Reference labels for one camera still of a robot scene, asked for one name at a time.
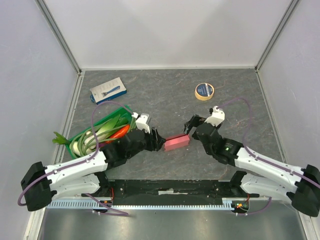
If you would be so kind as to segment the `pink paper box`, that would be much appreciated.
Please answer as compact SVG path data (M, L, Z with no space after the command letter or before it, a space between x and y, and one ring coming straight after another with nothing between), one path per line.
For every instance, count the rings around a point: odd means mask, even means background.
M182 147L188 146L190 143L190 137L188 134L179 134L168 137L164 143L164 151L172 151Z

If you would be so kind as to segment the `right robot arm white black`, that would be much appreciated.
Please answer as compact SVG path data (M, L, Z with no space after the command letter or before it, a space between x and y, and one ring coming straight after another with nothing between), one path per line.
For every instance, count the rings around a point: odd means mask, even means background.
M241 173L241 179L229 184L235 197L244 193L268 196L290 203L310 217L320 213L320 171L313 165L305 168L279 162L261 155L242 143L222 137L218 130L224 116L214 112L203 118L197 114L184 124L184 133L195 128L192 137L199 140L207 155L219 163L256 173Z

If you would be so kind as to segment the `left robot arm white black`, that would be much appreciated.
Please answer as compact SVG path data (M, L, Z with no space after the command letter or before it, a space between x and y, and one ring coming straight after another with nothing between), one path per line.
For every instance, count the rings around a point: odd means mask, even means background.
M149 133L133 129L101 149L65 163L44 166L33 163L20 184L18 205L34 212L53 200L77 194L106 196L110 191L105 171L123 165L142 151L159 151L166 139L156 128Z

